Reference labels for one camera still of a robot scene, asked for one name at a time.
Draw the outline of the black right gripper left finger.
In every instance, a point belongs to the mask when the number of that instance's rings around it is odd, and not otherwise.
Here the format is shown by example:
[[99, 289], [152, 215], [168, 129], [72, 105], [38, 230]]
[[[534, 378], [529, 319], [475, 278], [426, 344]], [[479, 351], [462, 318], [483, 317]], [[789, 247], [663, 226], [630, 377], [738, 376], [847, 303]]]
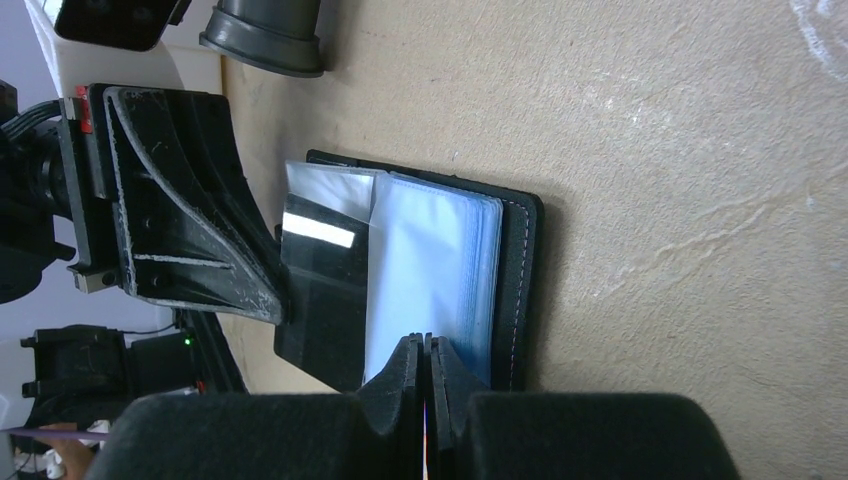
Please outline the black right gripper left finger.
[[423, 338], [353, 393], [161, 395], [128, 407], [89, 479], [420, 479]]

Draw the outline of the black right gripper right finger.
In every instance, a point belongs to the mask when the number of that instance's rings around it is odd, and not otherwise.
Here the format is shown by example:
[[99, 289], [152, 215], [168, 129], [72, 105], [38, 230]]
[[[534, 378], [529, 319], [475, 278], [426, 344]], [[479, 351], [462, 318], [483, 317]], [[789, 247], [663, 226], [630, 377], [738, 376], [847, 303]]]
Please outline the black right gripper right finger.
[[432, 479], [740, 476], [709, 415], [685, 396], [494, 391], [448, 339], [427, 335], [423, 351]]

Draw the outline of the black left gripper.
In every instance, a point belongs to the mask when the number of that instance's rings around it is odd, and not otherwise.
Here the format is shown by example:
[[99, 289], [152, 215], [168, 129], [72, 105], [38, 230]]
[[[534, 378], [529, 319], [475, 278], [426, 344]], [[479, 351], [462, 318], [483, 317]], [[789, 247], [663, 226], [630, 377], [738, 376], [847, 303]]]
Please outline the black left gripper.
[[17, 89], [1, 84], [2, 302], [33, 292], [62, 260], [84, 293], [122, 286], [158, 306], [282, 323], [287, 270], [228, 100], [108, 87], [109, 154], [93, 92], [20, 111]]

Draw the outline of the black credit card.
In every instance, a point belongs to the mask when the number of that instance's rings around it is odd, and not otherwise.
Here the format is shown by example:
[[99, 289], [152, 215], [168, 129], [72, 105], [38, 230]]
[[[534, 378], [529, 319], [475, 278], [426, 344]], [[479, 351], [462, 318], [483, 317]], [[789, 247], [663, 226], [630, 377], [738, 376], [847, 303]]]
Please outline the black credit card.
[[335, 390], [354, 391], [365, 367], [369, 225], [290, 193], [280, 233], [291, 304], [274, 352]]

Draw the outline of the black card holder wallet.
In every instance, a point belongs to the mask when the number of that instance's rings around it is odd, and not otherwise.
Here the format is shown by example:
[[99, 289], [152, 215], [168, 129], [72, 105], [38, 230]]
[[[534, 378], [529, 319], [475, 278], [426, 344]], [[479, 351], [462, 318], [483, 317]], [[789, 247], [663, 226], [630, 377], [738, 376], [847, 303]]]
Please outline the black card holder wallet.
[[410, 333], [449, 340], [484, 385], [522, 391], [545, 210], [535, 194], [311, 150], [292, 193], [369, 225], [365, 367]]

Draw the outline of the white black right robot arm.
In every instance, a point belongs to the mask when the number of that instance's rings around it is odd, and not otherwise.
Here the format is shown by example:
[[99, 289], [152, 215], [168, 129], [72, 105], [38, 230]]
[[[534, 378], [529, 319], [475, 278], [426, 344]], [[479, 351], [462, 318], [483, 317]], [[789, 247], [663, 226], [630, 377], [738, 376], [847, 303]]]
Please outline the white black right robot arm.
[[349, 393], [253, 395], [211, 314], [127, 343], [38, 330], [25, 431], [56, 479], [735, 479], [711, 418], [662, 393], [494, 391], [444, 337], [400, 339]]

